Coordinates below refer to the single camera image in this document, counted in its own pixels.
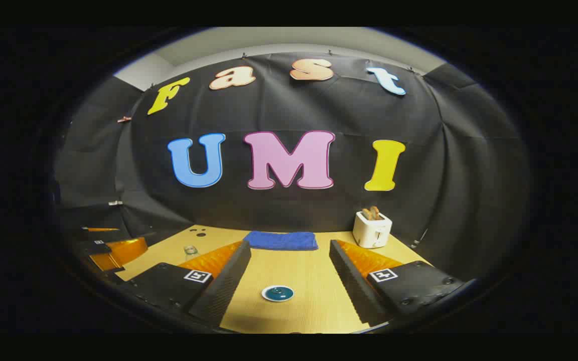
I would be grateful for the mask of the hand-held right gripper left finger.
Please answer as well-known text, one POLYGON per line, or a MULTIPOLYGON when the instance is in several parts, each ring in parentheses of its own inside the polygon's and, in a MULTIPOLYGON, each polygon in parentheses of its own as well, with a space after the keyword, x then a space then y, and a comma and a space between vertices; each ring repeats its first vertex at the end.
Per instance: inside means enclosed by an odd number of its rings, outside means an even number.
POLYGON ((118 287, 171 321, 219 329, 250 258, 249 242, 235 242, 189 265, 158 263, 118 287))

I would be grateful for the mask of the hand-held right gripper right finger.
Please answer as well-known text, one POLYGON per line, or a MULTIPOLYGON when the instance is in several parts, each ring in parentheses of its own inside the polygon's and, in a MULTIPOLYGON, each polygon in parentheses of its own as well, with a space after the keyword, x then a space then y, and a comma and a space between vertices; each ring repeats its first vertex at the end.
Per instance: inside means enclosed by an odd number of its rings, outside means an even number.
POLYGON ((329 256, 362 323, 414 326, 446 311, 469 281, 425 261, 399 263, 342 240, 331 240, 329 256))

